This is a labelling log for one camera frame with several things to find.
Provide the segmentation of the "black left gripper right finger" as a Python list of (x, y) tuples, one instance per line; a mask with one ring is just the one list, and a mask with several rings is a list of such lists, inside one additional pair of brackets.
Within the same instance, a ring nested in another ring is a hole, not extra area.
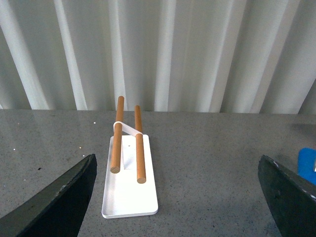
[(268, 156), (258, 178), (269, 210), (283, 237), (316, 235), (316, 186)]

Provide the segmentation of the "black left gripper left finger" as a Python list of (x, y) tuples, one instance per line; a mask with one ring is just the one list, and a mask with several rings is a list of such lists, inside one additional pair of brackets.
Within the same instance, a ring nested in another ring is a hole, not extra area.
[(97, 174), (88, 155), (24, 204), (0, 219), (2, 237), (76, 237)]

